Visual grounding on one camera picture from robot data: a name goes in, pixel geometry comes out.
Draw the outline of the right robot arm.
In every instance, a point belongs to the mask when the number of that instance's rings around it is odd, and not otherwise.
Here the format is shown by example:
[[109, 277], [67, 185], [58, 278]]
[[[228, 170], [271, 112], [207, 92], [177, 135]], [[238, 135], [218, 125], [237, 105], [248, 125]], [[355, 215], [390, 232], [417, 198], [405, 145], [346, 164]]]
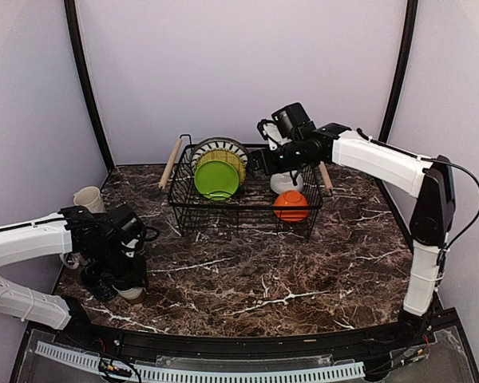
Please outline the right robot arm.
[[249, 154], [250, 172], [271, 176], [307, 165], [335, 164], [392, 184], [416, 199], [410, 220], [413, 260], [403, 301], [404, 311], [412, 315], [391, 330], [397, 345], [410, 345], [422, 333], [422, 322], [416, 316], [428, 311], [438, 287], [456, 209], [449, 160], [391, 147], [342, 124], [318, 128], [299, 102], [272, 113], [257, 129], [269, 145]]

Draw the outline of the white ceramic bowl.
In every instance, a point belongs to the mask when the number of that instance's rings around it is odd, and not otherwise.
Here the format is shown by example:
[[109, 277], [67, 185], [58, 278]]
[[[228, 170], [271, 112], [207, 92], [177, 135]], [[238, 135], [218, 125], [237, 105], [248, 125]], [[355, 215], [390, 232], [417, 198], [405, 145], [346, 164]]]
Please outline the white ceramic bowl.
[[296, 172], [278, 173], [272, 175], [270, 178], [270, 188], [277, 195], [281, 195], [290, 190], [301, 192], [303, 186], [303, 177]]

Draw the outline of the white brown-band cup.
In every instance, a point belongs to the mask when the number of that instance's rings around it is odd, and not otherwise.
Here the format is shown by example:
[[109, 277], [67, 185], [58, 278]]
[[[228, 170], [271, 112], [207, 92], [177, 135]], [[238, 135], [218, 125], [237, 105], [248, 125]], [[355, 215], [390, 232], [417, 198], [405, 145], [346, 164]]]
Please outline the white brown-band cup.
[[142, 303], [146, 297], [146, 289], [144, 287], [133, 287], [128, 290], [116, 289], [118, 295], [131, 305]]

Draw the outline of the patterned white mug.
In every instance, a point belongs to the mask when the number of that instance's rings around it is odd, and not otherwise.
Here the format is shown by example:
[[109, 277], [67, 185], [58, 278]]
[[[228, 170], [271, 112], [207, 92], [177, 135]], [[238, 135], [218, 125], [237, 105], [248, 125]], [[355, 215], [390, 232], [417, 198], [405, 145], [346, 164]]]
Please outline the patterned white mug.
[[65, 253], [59, 256], [61, 263], [70, 270], [76, 270], [81, 265], [79, 253]]

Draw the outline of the orange bowl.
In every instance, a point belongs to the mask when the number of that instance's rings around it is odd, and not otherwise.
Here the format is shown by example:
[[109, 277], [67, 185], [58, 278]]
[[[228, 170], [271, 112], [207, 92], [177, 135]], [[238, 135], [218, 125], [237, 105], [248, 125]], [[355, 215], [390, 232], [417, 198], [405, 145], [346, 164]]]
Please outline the orange bowl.
[[274, 214], [284, 222], [304, 221], [310, 213], [305, 196], [296, 190], [285, 191], [274, 202]]

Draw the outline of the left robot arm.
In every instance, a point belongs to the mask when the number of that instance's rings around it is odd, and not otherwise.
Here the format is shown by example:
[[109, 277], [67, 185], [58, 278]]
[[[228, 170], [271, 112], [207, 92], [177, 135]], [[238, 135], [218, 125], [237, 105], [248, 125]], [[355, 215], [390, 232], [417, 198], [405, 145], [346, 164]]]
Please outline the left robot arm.
[[[135, 304], [147, 287], [142, 247], [159, 236], [127, 204], [110, 212], [92, 213], [83, 206], [24, 223], [0, 227], [0, 268], [47, 255], [80, 255], [88, 264], [83, 274], [95, 298], [120, 295]], [[66, 336], [80, 348], [97, 340], [81, 303], [66, 295], [48, 295], [0, 275], [0, 314], [36, 322]]]

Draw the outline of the dark green mug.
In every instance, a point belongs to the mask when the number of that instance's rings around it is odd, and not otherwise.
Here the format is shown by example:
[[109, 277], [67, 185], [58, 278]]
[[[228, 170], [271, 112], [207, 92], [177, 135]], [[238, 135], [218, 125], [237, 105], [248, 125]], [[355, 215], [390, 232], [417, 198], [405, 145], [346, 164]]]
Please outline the dark green mug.
[[80, 279], [83, 287], [99, 302], [110, 302], [117, 296], [111, 282], [95, 265], [85, 267], [80, 273]]

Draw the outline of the floral white tall cup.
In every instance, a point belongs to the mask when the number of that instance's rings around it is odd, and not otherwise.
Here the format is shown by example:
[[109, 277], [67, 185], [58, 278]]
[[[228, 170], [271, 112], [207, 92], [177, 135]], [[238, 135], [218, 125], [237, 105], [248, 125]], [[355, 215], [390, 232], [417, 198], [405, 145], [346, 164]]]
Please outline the floral white tall cup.
[[87, 208], [91, 213], [105, 213], [105, 204], [100, 188], [88, 186], [73, 195], [73, 204]]

